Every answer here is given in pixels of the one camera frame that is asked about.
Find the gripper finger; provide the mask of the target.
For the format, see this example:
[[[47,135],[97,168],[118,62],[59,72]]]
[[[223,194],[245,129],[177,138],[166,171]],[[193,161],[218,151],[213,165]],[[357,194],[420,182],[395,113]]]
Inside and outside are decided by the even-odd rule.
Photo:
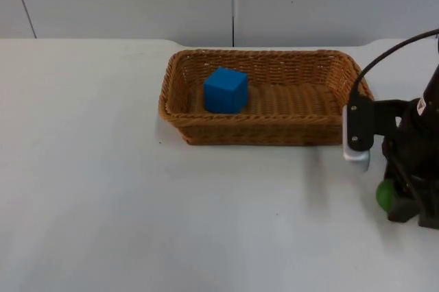
[[[429,184],[420,192],[422,206],[418,225],[423,228],[438,229],[438,184]]]
[[[413,179],[395,155],[389,155],[383,177],[383,210],[391,222],[407,222],[420,213]]]

